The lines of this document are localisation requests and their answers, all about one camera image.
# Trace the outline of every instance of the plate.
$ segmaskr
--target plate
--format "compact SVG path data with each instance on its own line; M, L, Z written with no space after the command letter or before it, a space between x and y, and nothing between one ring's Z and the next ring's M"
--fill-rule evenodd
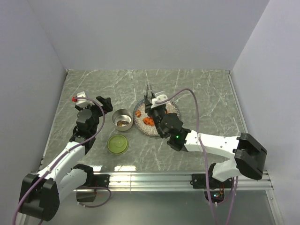
M138 104L136 104L135 109L133 110L133 121L137 128L142 131L144 134L153 136L153 137L159 137L159 134L155 128L155 126L150 126L146 125L143 122L143 119L145 117L148 117L148 115L145 113L145 104L144 104L145 99L141 100ZM170 113L176 113L178 118L180 119L180 112L177 107L177 105L173 101L169 101L165 104L166 109ZM135 112L140 110L141 111L141 116L137 117Z

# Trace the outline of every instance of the gray wall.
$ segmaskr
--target gray wall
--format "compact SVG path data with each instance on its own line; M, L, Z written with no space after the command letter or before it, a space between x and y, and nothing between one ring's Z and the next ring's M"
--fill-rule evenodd
M0 1L1 224L11 224L22 179L38 167L65 73L28 2Z
M232 69L269 0L28 0L68 69Z
M287 225L300 221L300 1L271 0L233 69Z

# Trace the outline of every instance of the green lid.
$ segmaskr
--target green lid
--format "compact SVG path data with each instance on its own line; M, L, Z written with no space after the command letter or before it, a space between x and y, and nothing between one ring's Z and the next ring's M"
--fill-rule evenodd
M128 144L127 138L123 135L113 135L108 139L107 147L111 153L119 155L127 150Z

